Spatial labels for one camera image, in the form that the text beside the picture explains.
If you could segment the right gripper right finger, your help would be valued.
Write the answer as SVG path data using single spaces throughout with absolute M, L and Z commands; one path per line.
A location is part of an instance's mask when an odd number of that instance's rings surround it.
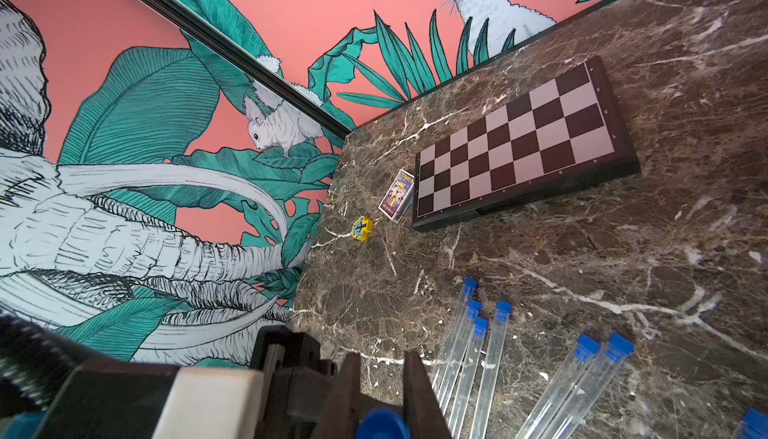
M 426 368 L 415 350 L 404 355 L 403 420 L 411 438 L 451 439 Z

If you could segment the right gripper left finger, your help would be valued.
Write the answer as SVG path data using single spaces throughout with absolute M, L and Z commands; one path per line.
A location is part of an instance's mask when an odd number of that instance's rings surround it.
M 361 357 L 348 353 L 335 376 L 331 391 L 324 404 L 312 439 L 352 439 L 358 424 L 358 410 L 354 405 L 360 393 Z

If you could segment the blue stopper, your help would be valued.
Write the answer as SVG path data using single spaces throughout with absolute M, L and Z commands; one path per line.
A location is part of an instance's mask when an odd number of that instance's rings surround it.
M 356 439 L 409 439 L 403 419 L 389 409 L 376 409 L 366 415 L 355 432 Z

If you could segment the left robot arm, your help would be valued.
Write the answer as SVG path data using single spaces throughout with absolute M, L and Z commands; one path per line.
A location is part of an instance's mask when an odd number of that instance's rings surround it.
M 1 317 L 5 438 L 309 438 L 336 366 L 319 343 L 262 329 L 245 369 L 128 363 Z

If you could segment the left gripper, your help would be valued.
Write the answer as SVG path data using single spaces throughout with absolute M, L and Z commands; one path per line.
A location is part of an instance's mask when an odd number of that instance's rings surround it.
M 286 326 L 258 332 L 249 368 L 264 374 L 256 438 L 311 438 L 341 366 L 321 357 L 320 343 Z M 358 425 L 376 409 L 402 417 L 402 408 L 361 392 L 354 402 Z

